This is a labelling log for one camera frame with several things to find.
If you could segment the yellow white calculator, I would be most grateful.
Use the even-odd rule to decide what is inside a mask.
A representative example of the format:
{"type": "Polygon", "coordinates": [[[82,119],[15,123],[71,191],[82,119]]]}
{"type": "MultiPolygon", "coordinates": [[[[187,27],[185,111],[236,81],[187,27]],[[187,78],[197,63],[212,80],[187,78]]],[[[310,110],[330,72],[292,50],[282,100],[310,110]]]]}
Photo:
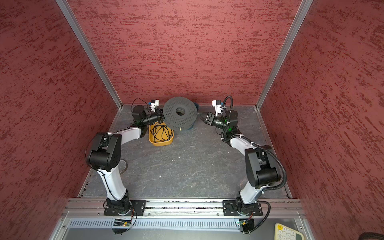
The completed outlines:
{"type": "Polygon", "coordinates": [[[305,237],[292,228],[276,223],[274,240],[305,240],[305,237]]]}

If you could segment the brown tape roll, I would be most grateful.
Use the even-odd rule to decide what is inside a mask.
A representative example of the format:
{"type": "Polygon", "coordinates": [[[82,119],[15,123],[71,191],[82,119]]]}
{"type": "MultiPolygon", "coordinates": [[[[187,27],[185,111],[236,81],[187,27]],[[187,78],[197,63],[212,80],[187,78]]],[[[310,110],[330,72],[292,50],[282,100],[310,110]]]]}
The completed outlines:
{"type": "Polygon", "coordinates": [[[119,162],[119,173],[122,175],[126,172],[126,170],[128,169],[128,162],[127,160],[125,159],[121,159],[120,162],[119,162]]]}

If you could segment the black cable spool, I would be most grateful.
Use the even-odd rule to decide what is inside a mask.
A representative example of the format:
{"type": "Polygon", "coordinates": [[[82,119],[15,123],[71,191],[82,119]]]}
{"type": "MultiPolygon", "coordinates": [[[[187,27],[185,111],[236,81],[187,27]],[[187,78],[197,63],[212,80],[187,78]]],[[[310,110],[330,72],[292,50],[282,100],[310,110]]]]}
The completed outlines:
{"type": "Polygon", "coordinates": [[[169,99],[163,108],[165,124],[176,132],[183,132],[193,127],[197,119],[194,103],[184,97],[169,99]]]}

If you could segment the yellow plastic bin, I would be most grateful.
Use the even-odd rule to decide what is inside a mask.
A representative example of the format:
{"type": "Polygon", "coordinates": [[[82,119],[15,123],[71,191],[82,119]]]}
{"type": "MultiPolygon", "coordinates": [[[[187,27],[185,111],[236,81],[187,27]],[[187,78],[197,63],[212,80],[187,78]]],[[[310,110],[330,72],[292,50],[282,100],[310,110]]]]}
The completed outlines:
{"type": "Polygon", "coordinates": [[[165,123],[149,125],[149,141],[155,147],[167,146],[173,143],[174,131],[165,123]]]}

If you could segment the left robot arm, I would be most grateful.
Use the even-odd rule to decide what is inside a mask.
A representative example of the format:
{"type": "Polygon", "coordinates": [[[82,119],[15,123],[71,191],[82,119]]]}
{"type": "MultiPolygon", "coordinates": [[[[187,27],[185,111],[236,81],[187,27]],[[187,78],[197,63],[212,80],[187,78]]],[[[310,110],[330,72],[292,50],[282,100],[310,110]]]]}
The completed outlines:
{"type": "Polygon", "coordinates": [[[119,172],[122,145],[144,137],[148,125],[165,119],[160,107],[151,107],[151,114],[147,115],[141,105],[133,108],[132,116],[133,123],[123,130],[97,133],[85,152],[87,165],[99,174],[106,188],[107,207],[121,216],[134,210],[119,172]]]}

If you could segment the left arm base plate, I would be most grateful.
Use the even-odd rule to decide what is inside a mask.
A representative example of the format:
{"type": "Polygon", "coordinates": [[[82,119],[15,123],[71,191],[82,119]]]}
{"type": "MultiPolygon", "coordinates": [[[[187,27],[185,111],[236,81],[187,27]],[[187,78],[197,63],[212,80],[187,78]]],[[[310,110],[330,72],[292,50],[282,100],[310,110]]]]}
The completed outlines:
{"type": "Polygon", "coordinates": [[[111,203],[105,202],[104,216],[142,216],[147,203],[146,200],[130,200],[122,204],[113,204],[113,202],[114,201],[111,203]]]}

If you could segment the aluminium front rail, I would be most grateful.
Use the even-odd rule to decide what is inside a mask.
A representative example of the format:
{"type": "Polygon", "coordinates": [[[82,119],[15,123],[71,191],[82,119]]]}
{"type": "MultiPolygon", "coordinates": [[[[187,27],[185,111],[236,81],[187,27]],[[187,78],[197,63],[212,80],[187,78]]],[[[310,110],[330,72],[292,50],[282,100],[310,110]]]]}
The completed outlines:
{"type": "MultiPolygon", "coordinates": [[[[298,219],[306,214],[298,199],[265,199],[271,205],[270,218],[298,219]]],[[[138,199],[131,200],[140,218],[230,218],[240,216],[236,203],[223,199],[138,199]]],[[[117,214],[104,198],[74,198],[61,217],[107,218],[117,214]]]]}

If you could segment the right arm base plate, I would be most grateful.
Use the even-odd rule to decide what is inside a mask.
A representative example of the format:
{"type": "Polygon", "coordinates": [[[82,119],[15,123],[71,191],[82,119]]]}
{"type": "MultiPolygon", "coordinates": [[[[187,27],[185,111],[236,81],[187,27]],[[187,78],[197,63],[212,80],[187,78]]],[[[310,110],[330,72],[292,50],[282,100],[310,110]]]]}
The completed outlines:
{"type": "Polygon", "coordinates": [[[260,217],[263,215],[263,210],[260,203],[253,204],[244,204],[241,199],[237,198],[235,200],[224,200],[223,212],[224,216],[243,216],[250,217],[256,216],[260,217]]]}

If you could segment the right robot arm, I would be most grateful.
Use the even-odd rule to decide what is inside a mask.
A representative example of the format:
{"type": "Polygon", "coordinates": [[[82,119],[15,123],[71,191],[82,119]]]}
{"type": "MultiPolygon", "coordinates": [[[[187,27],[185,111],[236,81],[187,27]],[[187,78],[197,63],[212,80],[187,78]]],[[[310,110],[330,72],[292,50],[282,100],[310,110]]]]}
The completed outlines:
{"type": "Polygon", "coordinates": [[[246,216],[259,205],[258,199],[266,192],[278,190],[287,182],[287,172],[268,146],[261,146],[245,137],[238,128],[238,113],[226,117],[214,113],[199,113],[207,125],[222,130],[221,140],[245,156],[248,182],[236,198],[235,210],[246,216]]]}

